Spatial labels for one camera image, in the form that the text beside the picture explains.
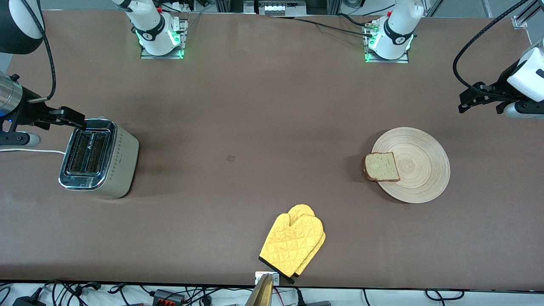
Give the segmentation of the round wooden plate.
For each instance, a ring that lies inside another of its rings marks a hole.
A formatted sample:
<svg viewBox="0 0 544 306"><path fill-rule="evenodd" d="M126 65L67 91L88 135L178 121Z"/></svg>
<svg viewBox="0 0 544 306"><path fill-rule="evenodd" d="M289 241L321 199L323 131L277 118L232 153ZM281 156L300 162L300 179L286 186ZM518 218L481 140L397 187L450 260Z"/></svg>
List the round wooden plate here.
<svg viewBox="0 0 544 306"><path fill-rule="evenodd" d="M381 135L372 153L393 153L400 180L378 182L389 196L403 203L427 203L446 189L451 175L442 145L430 134L398 127Z"/></svg>

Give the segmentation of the slice of brown bread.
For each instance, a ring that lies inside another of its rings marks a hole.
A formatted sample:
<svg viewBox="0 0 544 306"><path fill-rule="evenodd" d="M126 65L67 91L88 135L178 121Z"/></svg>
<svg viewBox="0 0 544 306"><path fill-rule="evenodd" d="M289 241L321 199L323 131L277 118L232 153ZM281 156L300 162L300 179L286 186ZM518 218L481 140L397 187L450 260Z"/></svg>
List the slice of brown bread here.
<svg viewBox="0 0 544 306"><path fill-rule="evenodd" d="M370 153L362 162L367 179L375 182L398 182L400 175L392 152Z"/></svg>

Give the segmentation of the silver two-slot toaster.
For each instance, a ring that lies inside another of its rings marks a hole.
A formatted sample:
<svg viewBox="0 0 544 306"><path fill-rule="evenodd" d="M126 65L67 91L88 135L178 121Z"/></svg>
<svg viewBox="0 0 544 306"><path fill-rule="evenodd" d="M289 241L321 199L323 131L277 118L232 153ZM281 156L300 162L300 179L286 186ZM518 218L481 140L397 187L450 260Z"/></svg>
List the silver two-slot toaster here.
<svg viewBox="0 0 544 306"><path fill-rule="evenodd" d="M66 190L103 199L128 194L138 161L139 141L116 122L86 119L85 130L72 132L58 182Z"/></svg>

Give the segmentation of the black power adapter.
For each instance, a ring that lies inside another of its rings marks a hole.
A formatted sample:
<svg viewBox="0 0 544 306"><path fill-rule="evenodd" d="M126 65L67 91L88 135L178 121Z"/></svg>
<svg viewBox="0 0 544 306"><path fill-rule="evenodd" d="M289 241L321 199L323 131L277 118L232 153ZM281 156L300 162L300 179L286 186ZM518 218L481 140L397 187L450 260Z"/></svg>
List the black power adapter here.
<svg viewBox="0 0 544 306"><path fill-rule="evenodd" d="M46 304L29 296L23 296L16 298L12 306L46 306Z"/></svg>

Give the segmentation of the black orange connector block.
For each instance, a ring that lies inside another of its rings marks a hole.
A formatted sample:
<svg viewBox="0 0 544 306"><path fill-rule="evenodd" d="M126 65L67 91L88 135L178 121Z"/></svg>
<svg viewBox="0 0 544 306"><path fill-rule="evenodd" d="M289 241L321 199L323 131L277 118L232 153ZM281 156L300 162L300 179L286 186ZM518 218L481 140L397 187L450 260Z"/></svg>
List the black orange connector block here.
<svg viewBox="0 0 544 306"><path fill-rule="evenodd" d="M166 290L155 290L152 293L152 306L182 306L185 303L185 296L182 294L174 294Z"/></svg>

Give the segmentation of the yellow quilted oven mitt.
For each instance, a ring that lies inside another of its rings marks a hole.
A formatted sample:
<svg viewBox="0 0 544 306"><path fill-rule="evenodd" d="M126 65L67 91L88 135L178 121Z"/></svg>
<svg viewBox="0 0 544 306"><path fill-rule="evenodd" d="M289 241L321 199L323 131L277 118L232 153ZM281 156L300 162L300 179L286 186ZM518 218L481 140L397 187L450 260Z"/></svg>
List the yellow quilted oven mitt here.
<svg viewBox="0 0 544 306"><path fill-rule="evenodd" d="M287 213L274 221L262 246L259 260L293 285L294 275L318 246L324 227L321 220L312 215L302 215L291 223Z"/></svg>
<svg viewBox="0 0 544 306"><path fill-rule="evenodd" d="M293 225L301 216L303 215L311 215L315 217L315 213L309 205L306 204L297 204L294 207L292 207L288 213L290 217L290 225ZM310 261L315 257L315 254L320 250L321 246L324 244L326 238L325 232L321 234L319 237L318 244L309 252L309 255L302 261L302 264L297 268L295 273L293 274L293 277L299 277L301 273L303 273L304 269L308 266Z"/></svg>

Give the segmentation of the grey power strip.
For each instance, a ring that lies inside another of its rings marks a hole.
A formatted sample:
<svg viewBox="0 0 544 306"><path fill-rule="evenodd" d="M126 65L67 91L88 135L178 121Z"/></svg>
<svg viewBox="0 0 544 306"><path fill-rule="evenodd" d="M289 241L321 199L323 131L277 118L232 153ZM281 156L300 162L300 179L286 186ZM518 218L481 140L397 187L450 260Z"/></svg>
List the grey power strip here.
<svg viewBox="0 0 544 306"><path fill-rule="evenodd" d="M257 0L258 13L264 16L303 16L307 13L305 0Z"/></svg>

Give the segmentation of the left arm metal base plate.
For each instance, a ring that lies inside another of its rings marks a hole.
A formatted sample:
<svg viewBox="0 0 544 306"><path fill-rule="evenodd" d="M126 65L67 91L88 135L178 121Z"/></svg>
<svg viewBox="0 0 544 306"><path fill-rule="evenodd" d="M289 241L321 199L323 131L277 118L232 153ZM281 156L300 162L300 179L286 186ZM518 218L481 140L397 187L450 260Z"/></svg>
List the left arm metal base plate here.
<svg viewBox="0 0 544 306"><path fill-rule="evenodd" d="M414 35L410 34L408 39L401 37L401 44L395 45L393 41L381 30L382 23L373 20L362 26L365 37L365 61L371 63L408 63L408 50Z"/></svg>

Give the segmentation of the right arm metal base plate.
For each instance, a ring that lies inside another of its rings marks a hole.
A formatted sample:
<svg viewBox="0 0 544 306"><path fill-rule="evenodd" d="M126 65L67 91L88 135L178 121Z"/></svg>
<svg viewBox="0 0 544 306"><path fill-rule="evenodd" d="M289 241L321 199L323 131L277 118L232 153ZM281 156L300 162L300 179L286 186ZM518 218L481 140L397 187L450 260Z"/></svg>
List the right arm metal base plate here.
<svg viewBox="0 0 544 306"><path fill-rule="evenodd" d="M142 60L181 60L184 58L185 45L188 36L188 20L179 20L178 25L174 27L175 33L171 34L174 43L177 43L168 54L155 56L151 55L147 50L141 46L140 59Z"/></svg>

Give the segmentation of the white table edge bracket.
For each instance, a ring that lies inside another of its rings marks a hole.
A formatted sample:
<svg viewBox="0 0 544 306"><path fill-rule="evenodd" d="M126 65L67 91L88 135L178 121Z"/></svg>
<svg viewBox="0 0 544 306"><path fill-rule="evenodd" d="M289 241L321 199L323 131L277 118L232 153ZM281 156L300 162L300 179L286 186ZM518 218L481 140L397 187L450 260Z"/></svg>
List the white table edge bracket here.
<svg viewBox="0 0 544 306"><path fill-rule="evenodd" d="M255 272L255 285L258 284L258 282L261 280L262 277L266 275L272 275L272 282L274 286L278 286L280 284L280 276L277 272Z"/></svg>

